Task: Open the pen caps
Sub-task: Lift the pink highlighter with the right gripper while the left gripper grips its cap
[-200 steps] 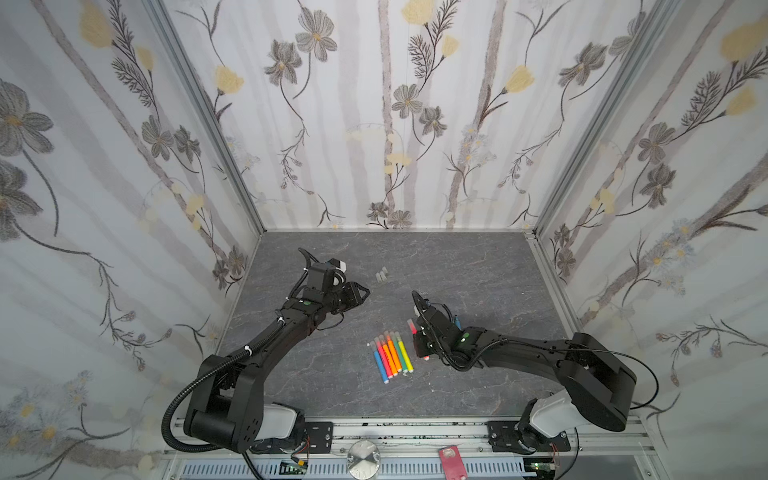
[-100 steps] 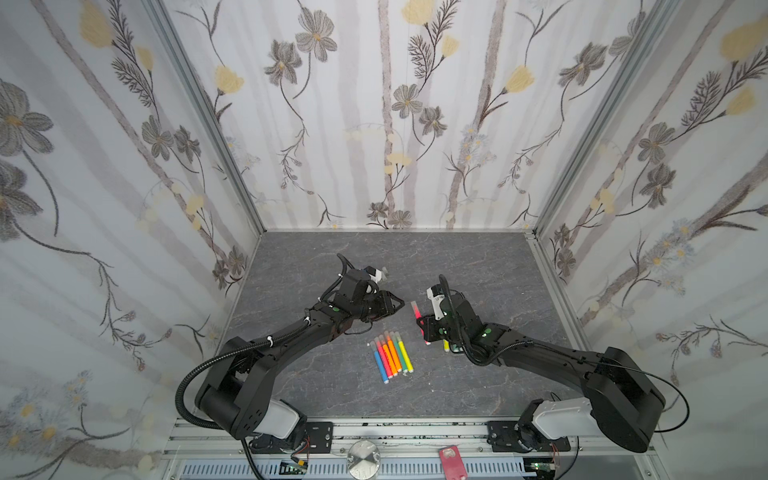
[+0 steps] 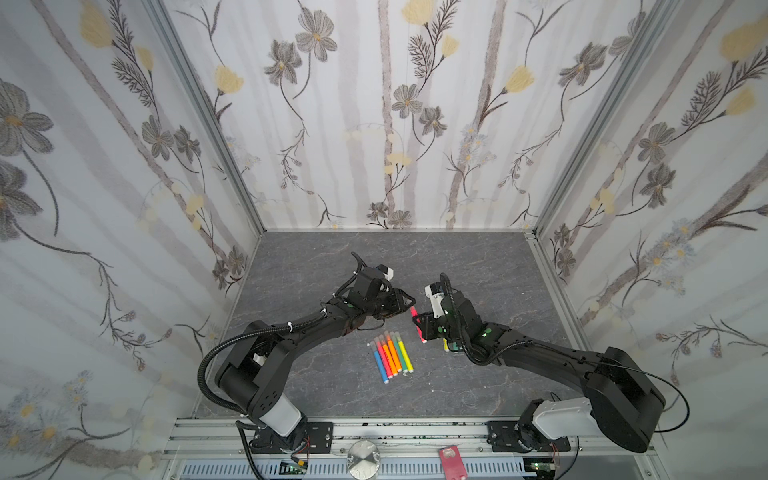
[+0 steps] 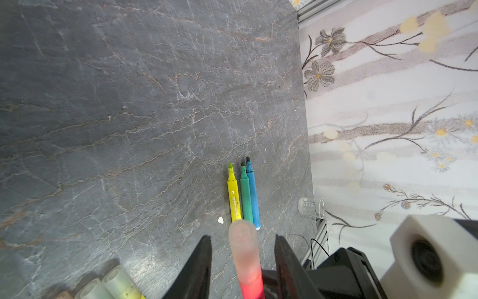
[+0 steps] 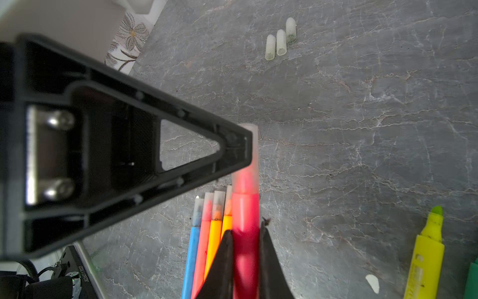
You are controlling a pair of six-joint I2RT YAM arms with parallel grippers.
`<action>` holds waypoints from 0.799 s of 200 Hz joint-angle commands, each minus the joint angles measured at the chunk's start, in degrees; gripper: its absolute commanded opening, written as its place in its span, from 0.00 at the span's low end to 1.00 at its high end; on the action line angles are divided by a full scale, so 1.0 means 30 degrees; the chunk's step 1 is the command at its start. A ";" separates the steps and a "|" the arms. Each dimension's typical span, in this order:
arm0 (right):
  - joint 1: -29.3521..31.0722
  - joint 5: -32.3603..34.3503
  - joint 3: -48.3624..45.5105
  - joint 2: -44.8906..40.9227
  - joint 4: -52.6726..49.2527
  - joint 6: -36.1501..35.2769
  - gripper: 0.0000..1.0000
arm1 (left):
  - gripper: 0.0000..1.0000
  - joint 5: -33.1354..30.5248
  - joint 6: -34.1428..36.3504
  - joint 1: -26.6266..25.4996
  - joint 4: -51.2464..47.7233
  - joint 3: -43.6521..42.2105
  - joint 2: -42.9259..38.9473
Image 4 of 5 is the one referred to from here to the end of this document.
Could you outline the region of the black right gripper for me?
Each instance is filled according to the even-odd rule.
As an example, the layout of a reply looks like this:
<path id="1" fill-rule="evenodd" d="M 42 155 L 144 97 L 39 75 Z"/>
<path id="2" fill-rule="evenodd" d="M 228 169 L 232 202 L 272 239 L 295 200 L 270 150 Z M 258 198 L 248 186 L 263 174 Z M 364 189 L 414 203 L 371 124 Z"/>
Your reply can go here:
<path id="1" fill-rule="evenodd" d="M 302 267 L 325 299 L 387 298 L 367 256 L 353 247 L 340 248 L 315 270 Z M 265 297 L 278 299 L 276 269 L 261 274 Z"/>

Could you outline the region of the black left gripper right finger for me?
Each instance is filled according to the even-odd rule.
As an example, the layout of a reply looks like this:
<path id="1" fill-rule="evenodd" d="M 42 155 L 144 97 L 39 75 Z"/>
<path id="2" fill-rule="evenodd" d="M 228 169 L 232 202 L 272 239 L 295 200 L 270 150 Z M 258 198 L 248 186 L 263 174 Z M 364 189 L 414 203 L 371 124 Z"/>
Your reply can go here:
<path id="1" fill-rule="evenodd" d="M 275 260 L 279 299 L 324 299 L 281 235 L 275 238 Z"/>

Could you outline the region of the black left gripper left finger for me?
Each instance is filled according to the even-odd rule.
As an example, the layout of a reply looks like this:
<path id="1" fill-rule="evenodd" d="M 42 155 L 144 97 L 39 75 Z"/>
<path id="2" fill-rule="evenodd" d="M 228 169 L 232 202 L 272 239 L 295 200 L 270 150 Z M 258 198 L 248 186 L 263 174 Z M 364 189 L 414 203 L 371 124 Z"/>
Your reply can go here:
<path id="1" fill-rule="evenodd" d="M 207 299 L 211 268 L 211 237 L 204 235 L 163 299 Z"/>

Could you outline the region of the pink marker pen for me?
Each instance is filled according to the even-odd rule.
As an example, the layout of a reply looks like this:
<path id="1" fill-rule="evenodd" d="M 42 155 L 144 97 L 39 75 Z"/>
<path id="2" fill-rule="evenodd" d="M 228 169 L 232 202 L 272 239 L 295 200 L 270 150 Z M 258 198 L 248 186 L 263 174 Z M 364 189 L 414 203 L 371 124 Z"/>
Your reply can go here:
<path id="1" fill-rule="evenodd" d="M 229 243 L 243 299 L 265 297 L 256 228 L 246 220 L 236 220 L 229 228 Z"/>

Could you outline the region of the clear pen cap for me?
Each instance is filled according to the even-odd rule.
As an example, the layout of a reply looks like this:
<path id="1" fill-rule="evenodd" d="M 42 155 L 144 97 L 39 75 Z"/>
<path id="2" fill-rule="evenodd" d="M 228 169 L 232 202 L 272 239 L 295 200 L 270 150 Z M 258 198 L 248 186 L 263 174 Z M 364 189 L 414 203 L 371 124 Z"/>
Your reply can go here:
<path id="1" fill-rule="evenodd" d="M 75 299 L 113 299 L 100 279 L 93 279 L 78 292 Z"/>
<path id="2" fill-rule="evenodd" d="M 145 296 L 121 265 L 108 272 L 102 282 L 115 299 L 145 299 Z"/>

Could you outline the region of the yellow marker pen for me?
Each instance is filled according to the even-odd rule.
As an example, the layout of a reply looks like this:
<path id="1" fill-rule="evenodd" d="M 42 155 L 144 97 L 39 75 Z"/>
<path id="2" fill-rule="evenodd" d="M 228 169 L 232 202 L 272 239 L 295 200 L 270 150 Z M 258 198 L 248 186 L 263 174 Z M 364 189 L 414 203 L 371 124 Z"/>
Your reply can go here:
<path id="1" fill-rule="evenodd" d="M 229 195 L 230 212 L 232 222 L 235 222 L 236 220 L 242 219 L 242 215 L 240 207 L 239 187 L 235 178 L 234 167 L 231 163 L 229 163 L 228 165 L 228 172 L 229 176 L 227 181 L 227 188 Z"/>

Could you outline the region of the green marker pen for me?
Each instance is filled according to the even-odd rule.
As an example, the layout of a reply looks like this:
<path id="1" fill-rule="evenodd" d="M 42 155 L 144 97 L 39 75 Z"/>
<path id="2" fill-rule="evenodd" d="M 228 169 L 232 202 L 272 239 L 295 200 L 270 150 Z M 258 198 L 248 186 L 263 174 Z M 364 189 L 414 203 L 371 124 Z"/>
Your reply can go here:
<path id="1" fill-rule="evenodd" d="M 253 223 L 250 180 L 246 173 L 246 164 L 244 161 L 241 162 L 240 188 L 241 188 L 241 203 L 242 203 L 244 219 Z"/>

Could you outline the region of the blue marker pen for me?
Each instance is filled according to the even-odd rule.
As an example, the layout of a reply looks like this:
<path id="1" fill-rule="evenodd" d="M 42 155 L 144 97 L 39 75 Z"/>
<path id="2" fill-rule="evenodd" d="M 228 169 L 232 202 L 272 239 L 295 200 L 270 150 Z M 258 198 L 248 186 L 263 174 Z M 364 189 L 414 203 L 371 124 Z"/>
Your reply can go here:
<path id="1" fill-rule="evenodd" d="M 250 157 L 246 157 L 246 174 L 249 178 L 250 182 L 250 194 L 251 194 L 251 205 L 252 205 L 252 212 L 253 212 L 253 223 L 256 227 L 256 230 L 260 230 L 261 222 L 260 222 L 260 212 L 258 208 L 258 196 L 257 196 L 257 189 L 256 189 L 256 182 L 255 182 L 255 173 L 253 172 L 253 168 L 251 165 Z"/>

